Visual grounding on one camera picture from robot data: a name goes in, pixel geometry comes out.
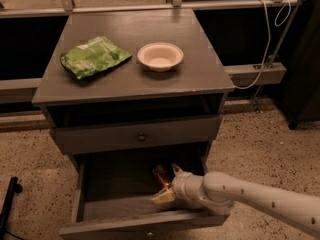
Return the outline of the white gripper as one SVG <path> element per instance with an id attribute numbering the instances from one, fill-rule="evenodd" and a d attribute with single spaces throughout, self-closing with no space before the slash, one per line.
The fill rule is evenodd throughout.
<path id="1" fill-rule="evenodd" d="M 175 174 L 172 181 L 172 189 L 163 188 L 152 197 L 152 202 L 154 204 L 169 203 L 174 201 L 176 197 L 182 200 L 189 208 L 205 207 L 208 210 L 213 210 L 212 201 L 208 198 L 207 191 L 203 186 L 203 176 L 184 172 L 175 163 L 172 163 L 171 167 Z"/>

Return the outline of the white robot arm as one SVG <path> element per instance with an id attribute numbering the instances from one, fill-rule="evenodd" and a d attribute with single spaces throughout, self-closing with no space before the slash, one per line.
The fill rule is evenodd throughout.
<path id="1" fill-rule="evenodd" d="M 317 240 L 320 239 L 320 198 L 237 179 L 211 171 L 204 176 L 183 171 L 175 163 L 152 171 L 161 190 L 152 197 L 160 205 L 183 200 L 205 207 L 215 215 L 229 215 L 234 202 L 241 202 L 276 218 Z"/>

